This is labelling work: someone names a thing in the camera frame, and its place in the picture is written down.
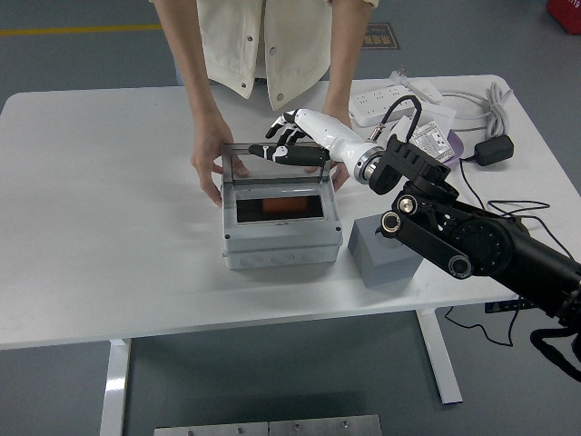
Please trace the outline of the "person's left hand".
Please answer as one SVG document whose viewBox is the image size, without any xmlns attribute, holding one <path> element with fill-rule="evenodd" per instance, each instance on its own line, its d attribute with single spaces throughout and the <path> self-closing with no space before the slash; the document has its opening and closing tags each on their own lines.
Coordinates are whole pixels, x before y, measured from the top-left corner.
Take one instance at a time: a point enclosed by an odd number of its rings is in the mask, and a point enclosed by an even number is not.
<svg viewBox="0 0 581 436">
<path fill-rule="evenodd" d="M 346 106 L 339 106 L 333 104 L 325 104 L 322 107 L 322 112 L 333 118 L 339 120 L 342 124 L 346 125 L 348 128 L 352 127 L 351 120 L 349 117 L 349 111 Z M 344 183 L 349 179 L 349 173 L 346 165 L 344 163 L 333 162 L 331 164 L 333 169 L 333 174 L 331 176 L 334 191 L 337 192 Z"/>
</svg>

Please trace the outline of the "person's right hand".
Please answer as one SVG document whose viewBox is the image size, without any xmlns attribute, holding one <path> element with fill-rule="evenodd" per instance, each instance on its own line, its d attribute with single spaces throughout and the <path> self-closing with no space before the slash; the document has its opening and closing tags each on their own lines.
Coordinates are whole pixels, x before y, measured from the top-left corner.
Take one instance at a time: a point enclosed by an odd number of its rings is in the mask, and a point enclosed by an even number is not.
<svg viewBox="0 0 581 436">
<path fill-rule="evenodd" d="M 223 174 L 222 167 L 215 161 L 222 155 L 222 147 L 232 143 L 231 129 L 220 114 L 194 121 L 191 164 L 198 174 L 201 189 L 219 208 L 222 207 L 222 194 L 212 175 Z"/>
</svg>

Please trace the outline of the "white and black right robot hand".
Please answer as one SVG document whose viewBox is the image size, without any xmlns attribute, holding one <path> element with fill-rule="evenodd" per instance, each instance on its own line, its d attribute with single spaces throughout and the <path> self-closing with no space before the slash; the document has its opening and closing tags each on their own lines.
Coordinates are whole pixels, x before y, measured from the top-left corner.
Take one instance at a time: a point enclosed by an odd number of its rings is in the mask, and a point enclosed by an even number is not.
<svg viewBox="0 0 581 436">
<path fill-rule="evenodd" d="M 279 116 L 265 137 L 277 132 L 275 145 L 252 144 L 250 154 L 276 164 L 322 167 L 327 161 L 344 163 L 348 174 L 367 180 L 366 168 L 383 154 L 383 149 L 359 138 L 334 117 L 309 109 L 298 109 Z"/>
</svg>

